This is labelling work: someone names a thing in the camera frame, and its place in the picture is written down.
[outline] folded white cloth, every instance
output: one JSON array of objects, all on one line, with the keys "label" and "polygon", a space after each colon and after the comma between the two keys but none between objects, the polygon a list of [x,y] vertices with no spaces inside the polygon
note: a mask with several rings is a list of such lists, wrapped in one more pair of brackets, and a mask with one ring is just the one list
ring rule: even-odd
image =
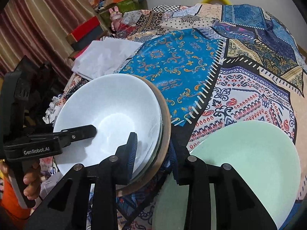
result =
[{"label": "folded white cloth", "polygon": [[87,80],[93,80],[117,70],[142,43],[106,37],[92,41],[88,48],[75,59],[72,71]]}]

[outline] green box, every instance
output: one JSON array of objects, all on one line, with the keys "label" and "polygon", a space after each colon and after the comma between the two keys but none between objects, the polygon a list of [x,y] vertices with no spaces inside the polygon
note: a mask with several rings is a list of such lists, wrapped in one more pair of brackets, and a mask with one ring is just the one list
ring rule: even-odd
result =
[{"label": "green box", "polygon": [[108,27],[111,27],[112,23],[109,9],[112,8],[114,10],[115,6],[118,7],[118,10],[122,13],[122,15],[124,15],[125,12],[141,9],[141,5],[139,3],[135,3],[133,0],[122,0],[116,4],[110,4],[107,8],[99,12],[99,15]]}]

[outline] human hand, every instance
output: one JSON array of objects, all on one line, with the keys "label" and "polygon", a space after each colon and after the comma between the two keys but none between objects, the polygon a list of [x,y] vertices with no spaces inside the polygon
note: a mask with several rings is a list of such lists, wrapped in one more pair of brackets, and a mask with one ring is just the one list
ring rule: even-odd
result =
[{"label": "human hand", "polygon": [[[10,183],[9,167],[3,161],[0,161],[0,170],[4,178]],[[40,193],[40,165],[39,161],[35,161],[32,167],[29,168],[23,178],[23,182],[28,185],[23,193],[29,200],[38,198]]]}]

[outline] stuffed toy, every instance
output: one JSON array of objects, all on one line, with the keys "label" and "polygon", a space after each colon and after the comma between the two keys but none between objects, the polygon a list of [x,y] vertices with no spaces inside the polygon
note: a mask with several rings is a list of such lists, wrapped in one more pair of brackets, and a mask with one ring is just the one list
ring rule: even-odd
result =
[{"label": "stuffed toy", "polygon": [[114,11],[113,9],[110,8],[109,12],[110,12],[110,19],[112,21],[111,23],[112,30],[117,31],[120,25],[120,21],[122,20],[122,13],[119,12],[117,6],[114,7]]}]

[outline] light green plate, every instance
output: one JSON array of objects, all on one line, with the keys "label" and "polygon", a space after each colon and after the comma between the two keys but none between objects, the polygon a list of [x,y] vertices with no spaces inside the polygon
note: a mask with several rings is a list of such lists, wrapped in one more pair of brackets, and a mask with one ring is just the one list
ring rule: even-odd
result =
[{"label": "light green plate", "polygon": [[[216,166],[231,164],[277,229],[281,227],[296,199],[300,161],[293,142],[280,128],[255,120],[231,124],[210,134],[190,154]],[[188,186],[178,186],[171,174],[157,198],[153,230],[183,230],[187,202]]]}]

